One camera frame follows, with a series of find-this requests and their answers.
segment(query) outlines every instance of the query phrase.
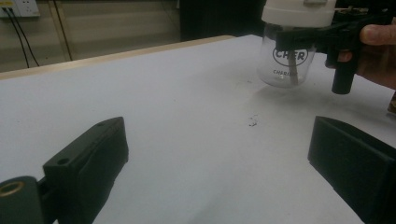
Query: black clamp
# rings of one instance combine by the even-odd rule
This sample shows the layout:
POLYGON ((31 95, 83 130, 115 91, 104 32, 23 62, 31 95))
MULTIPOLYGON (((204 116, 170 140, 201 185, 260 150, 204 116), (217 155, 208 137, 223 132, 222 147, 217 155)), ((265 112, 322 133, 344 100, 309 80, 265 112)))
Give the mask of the black clamp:
POLYGON ((45 177, 0 184, 0 223, 91 224, 128 161, 123 118, 102 121, 57 153, 45 177))

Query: black plastic bracket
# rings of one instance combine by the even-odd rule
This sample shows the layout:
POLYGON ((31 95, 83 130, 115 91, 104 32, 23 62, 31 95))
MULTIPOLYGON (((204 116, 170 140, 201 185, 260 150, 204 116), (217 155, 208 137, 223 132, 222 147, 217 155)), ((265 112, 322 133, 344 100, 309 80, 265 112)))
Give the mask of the black plastic bracket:
POLYGON ((317 117, 308 159, 364 223, 396 223, 396 148, 317 117))
POLYGON ((127 161, 123 118, 102 121, 47 161, 39 182, 1 183, 0 223, 93 223, 127 161))

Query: mounting hole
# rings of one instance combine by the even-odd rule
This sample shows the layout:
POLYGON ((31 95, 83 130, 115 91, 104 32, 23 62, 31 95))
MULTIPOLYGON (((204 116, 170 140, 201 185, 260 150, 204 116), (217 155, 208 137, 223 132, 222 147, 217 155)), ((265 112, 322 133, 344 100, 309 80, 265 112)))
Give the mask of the mounting hole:
POLYGON ((59 160, 57 163, 58 163, 58 165, 65 165, 65 164, 67 164, 69 161, 70 161, 69 159, 65 158, 65 159, 59 160))
POLYGON ((0 197, 6 197, 23 189, 24 183, 21 181, 12 182, 0 188, 0 197))

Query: finger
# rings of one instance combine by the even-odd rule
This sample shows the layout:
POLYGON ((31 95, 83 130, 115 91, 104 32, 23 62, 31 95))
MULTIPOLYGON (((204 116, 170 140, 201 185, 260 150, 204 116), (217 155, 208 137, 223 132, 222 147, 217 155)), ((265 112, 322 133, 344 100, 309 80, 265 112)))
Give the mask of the finger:
POLYGON ((367 45, 395 45, 396 25, 366 25, 361 29, 361 42, 367 45))
POLYGON ((352 52, 347 50, 342 50, 338 54, 338 62, 339 63, 347 63, 352 59, 352 52))

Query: bottle label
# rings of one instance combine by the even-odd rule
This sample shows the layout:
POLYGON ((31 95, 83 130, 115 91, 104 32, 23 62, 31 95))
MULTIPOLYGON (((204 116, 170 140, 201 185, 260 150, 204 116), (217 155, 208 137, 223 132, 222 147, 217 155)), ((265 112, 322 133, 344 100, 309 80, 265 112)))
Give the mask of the bottle label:
POLYGON ((273 57, 275 61, 283 66, 298 66, 306 61, 308 58, 307 49, 278 51, 274 49, 273 57))

